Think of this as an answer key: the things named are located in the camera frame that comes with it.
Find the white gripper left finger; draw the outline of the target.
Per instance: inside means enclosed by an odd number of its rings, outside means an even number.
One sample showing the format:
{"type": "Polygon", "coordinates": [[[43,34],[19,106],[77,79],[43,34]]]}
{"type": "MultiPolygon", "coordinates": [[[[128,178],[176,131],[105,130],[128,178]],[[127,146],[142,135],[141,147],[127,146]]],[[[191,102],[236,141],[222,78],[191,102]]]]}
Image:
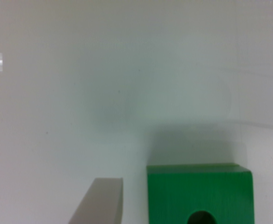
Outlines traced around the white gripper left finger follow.
{"type": "Polygon", "coordinates": [[[122,224],[123,179],[96,178],[68,224],[122,224]]]}

